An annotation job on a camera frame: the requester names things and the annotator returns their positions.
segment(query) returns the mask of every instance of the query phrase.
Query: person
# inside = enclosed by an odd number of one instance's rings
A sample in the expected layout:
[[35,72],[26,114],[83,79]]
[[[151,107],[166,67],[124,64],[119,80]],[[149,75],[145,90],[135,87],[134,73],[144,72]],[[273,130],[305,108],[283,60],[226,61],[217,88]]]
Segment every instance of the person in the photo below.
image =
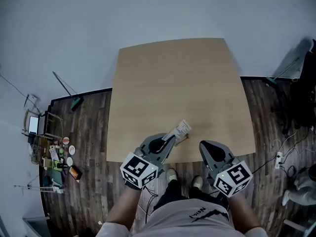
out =
[[[246,199],[237,193],[228,198],[233,222],[222,201],[201,191],[203,179],[192,181],[189,198],[181,195],[174,169],[166,173],[168,187],[154,206],[148,223],[134,237],[267,237]],[[109,212],[97,237],[127,237],[137,210],[141,190],[126,187]]]

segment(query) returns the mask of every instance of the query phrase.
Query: paper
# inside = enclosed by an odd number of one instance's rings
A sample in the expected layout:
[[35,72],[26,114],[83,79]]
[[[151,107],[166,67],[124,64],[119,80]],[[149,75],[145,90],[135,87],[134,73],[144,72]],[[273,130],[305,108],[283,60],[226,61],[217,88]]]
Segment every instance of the paper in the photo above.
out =
[[57,150],[56,150],[56,148],[54,146],[50,147],[49,152],[50,152],[50,157],[51,157],[52,160],[59,161]]
[[191,130],[191,127],[185,120],[182,120],[180,124],[177,125],[175,129],[173,129],[170,133],[166,134],[162,140],[167,141],[172,135],[176,136],[176,144],[183,140],[184,136],[186,136]]

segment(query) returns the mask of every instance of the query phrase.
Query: wooden floor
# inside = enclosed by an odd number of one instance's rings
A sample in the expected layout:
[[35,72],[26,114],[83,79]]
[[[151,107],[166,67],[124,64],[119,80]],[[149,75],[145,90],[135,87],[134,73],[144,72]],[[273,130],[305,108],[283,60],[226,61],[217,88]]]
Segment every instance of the wooden floor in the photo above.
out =
[[[270,111],[271,107],[277,106],[273,89],[261,80],[243,79],[242,83],[251,112],[257,152],[240,159],[245,160],[251,170],[255,170],[276,155],[286,137],[281,133],[282,119]],[[288,90],[289,85],[289,82],[282,83],[285,90]],[[47,211],[64,236],[74,236],[87,227],[97,233],[100,229],[98,222],[106,220],[108,211],[124,189],[123,179],[119,172],[120,163],[106,162],[110,100],[111,92],[85,96],[82,106],[74,113],[69,111],[71,100],[55,102],[52,107],[52,112],[64,120],[64,136],[68,136],[71,144],[76,147],[76,153],[73,156],[74,164],[83,172],[79,183],[70,175],[66,176],[64,195],[45,195]],[[299,129],[284,144],[281,151],[286,153],[306,134],[306,128]],[[286,170],[291,165],[299,170],[316,163],[316,153],[303,150],[304,148],[316,150],[313,133],[309,133],[307,139],[299,143],[296,148],[301,153],[293,152],[288,157],[285,163]],[[176,168],[183,180],[185,196],[195,175],[201,174],[204,177],[207,175],[202,162],[170,165]],[[162,174],[147,186],[161,196],[166,187],[165,175]],[[282,170],[274,169],[273,160],[254,174],[245,192],[248,202],[260,217],[262,226],[269,236],[302,236],[301,233],[284,227],[283,219],[290,219],[296,223],[307,222],[307,218],[316,212],[314,206],[299,206],[292,202],[283,207],[282,194],[287,187],[288,178]],[[206,183],[203,190],[212,192]],[[148,192],[143,191],[132,233],[140,231],[145,224],[145,213],[142,209],[146,210],[149,198]],[[152,202],[150,213],[156,202],[157,199]]]

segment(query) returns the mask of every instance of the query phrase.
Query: shoe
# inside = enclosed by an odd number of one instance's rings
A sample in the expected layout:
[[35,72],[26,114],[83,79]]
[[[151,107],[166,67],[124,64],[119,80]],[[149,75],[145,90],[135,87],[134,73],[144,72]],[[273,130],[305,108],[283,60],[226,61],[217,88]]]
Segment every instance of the shoe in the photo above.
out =
[[199,190],[202,188],[203,185],[203,178],[201,176],[196,176],[192,180],[192,187],[197,187]]
[[290,191],[289,190],[286,190],[284,192],[284,195],[283,195],[283,199],[282,199],[282,205],[285,206],[287,204],[287,202],[290,200],[290,198],[288,197]]
[[178,180],[178,173],[173,168],[168,169],[166,176],[168,183],[170,183],[172,180]]

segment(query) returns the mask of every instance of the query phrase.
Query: white wall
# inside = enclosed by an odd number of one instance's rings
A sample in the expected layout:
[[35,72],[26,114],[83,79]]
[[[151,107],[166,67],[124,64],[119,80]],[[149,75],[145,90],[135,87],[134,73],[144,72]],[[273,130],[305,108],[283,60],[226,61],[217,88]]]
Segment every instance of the white wall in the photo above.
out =
[[[240,75],[269,76],[303,37],[316,38],[315,10],[316,0],[0,0],[0,73],[45,110],[66,95],[52,70],[92,91],[112,87],[122,47],[220,37]],[[39,194],[13,189],[38,173],[20,134],[23,104],[0,78],[0,215],[11,236],[25,235],[22,216],[42,214]]]

